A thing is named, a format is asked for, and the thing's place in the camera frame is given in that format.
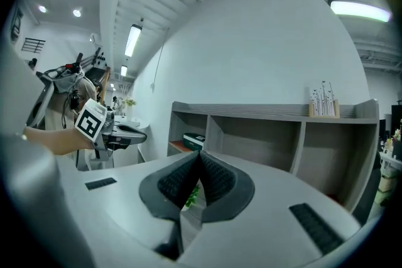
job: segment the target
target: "black rubber strip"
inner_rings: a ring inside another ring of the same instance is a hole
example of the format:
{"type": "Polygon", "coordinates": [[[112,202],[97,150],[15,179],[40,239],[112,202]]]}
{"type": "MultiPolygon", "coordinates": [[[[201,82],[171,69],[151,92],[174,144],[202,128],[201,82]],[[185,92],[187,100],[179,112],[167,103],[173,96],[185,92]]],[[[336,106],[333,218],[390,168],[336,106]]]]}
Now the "black rubber strip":
{"type": "Polygon", "coordinates": [[[92,181],[92,182],[86,182],[86,186],[88,190],[93,190],[93,189],[98,189],[102,188],[103,186],[107,185],[112,185],[113,183],[116,183],[117,181],[114,178],[106,178],[106,179],[101,179],[98,181],[92,181]]]}
{"type": "Polygon", "coordinates": [[[307,203],[293,205],[289,207],[289,210],[323,255],[333,251],[344,242],[307,203]]]}

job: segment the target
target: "gray shelf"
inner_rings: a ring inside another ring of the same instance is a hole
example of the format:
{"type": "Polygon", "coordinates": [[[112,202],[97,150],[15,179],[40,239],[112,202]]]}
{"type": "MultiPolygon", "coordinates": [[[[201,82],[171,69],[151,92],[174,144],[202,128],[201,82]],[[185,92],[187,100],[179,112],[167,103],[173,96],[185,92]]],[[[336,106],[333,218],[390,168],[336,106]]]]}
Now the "gray shelf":
{"type": "Polygon", "coordinates": [[[340,119],[310,118],[307,104],[174,102],[169,141],[205,135],[204,149],[290,172],[351,212],[372,170],[378,119],[376,100],[340,105],[340,119]]]}

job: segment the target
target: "ceiling light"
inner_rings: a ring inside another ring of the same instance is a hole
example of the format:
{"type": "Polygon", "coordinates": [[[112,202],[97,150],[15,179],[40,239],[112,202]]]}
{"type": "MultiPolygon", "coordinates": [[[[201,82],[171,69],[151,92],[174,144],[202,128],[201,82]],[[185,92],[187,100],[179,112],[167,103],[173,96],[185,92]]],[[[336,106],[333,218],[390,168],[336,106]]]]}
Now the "ceiling light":
{"type": "Polygon", "coordinates": [[[127,66],[122,65],[120,75],[121,76],[126,76],[126,74],[127,74],[127,66]]]}
{"type": "Polygon", "coordinates": [[[368,4],[355,3],[353,1],[328,0],[331,9],[335,14],[344,14],[348,16],[360,16],[372,18],[385,23],[389,21],[391,13],[389,11],[370,6],[368,4]]]}
{"type": "Polygon", "coordinates": [[[127,44],[126,44],[126,51],[124,54],[126,56],[131,57],[133,55],[134,47],[136,46],[139,34],[143,28],[133,24],[130,28],[130,33],[128,34],[127,44]]]}

